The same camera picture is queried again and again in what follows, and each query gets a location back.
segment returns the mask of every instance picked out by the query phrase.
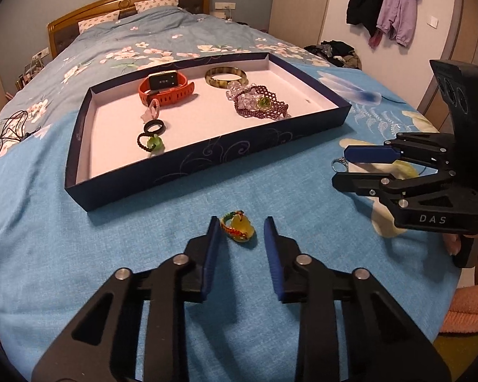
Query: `pile of clothes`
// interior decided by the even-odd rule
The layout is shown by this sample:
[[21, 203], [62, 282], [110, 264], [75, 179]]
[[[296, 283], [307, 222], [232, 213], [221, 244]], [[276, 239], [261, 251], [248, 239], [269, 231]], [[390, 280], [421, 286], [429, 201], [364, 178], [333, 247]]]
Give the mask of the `pile of clothes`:
[[344, 42], [322, 42], [316, 46], [307, 46], [305, 50], [330, 62], [338, 67], [357, 68], [361, 70], [361, 60], [354, 47]]
[[350, 0], [347, 24], [363, 24], [370, 34], [368, 44], [375, 48], [383, 34], [408, 47], [416, 29], [418, 0]]

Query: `orange smartwatch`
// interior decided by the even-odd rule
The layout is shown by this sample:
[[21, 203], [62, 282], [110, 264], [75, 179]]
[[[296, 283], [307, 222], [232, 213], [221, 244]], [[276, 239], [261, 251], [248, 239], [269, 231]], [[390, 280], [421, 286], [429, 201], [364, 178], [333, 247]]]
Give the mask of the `orange smartwatch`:
[[160, 106], [166, 106], [192, 95], [194, 90], [194, 82], [188, 83], [185, 75], [171, 70], [147, 76], [140, 84], [138, 94], [145, 106], [149, 106], [154, 99], [159, 101]]

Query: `watch face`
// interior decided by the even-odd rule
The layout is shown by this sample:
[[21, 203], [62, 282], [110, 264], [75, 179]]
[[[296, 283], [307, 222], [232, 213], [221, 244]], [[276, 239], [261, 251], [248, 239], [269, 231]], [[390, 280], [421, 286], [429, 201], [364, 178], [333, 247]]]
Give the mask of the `watch face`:
[[149, 87], [151, 90], [162, 90], [178, 86], [177, 72], [160, 72], [149, 75]]

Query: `hand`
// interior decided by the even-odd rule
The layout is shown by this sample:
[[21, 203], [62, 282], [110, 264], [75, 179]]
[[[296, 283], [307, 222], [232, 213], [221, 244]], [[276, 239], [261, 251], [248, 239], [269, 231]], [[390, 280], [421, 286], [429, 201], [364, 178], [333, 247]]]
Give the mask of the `hand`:
[[[443, 234], [445, 247], [450, 256], [456, 256], [460, 251], [460, 237], [457, 234]], [[467, 235], [466, 237], [478, 238], [477, 235]]]

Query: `purple jacket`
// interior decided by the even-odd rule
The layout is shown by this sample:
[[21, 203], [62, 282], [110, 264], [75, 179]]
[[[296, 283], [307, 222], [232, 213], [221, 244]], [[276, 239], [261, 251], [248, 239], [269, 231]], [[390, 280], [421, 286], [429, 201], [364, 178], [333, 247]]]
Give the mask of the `purple jacket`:
[[384, 0], [377, 28], [391, 40], [407, 47], [416, 29], [417, 0]]

